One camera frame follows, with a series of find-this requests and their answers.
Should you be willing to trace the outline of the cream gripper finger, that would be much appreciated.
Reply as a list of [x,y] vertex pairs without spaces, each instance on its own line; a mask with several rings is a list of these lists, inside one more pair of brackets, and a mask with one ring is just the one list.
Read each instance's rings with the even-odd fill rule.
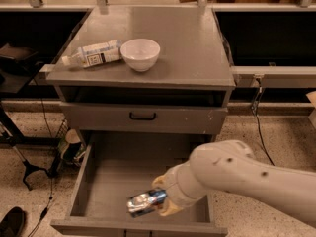
[[161,175],[154,179],[152,182],[152,187],[154,189],[166,189],[167,184],[167,177],[165,175]]
[[170,216],[176,213],[179,213],[183,209],[174,203],[172,203],[168,198],[159,206],[159,215],[160,216]]

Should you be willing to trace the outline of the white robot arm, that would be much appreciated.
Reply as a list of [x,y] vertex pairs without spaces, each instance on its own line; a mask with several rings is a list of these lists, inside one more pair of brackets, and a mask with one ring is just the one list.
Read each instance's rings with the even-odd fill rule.
[[160,214],[174,214],[217,190],[253,198],[315,227],[316,174],[264,164],[252,155],[239,140],[196,147],[187,162],[153,181],[167,193]]

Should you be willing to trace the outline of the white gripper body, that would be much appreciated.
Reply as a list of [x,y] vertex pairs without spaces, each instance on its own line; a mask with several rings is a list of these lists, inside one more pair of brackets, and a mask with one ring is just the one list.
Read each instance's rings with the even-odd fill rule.
[[207,189],[194,176],[188,162],[170,168],[165,174],[167,177],[167,198],[182,209],[194,205],[204,198]]

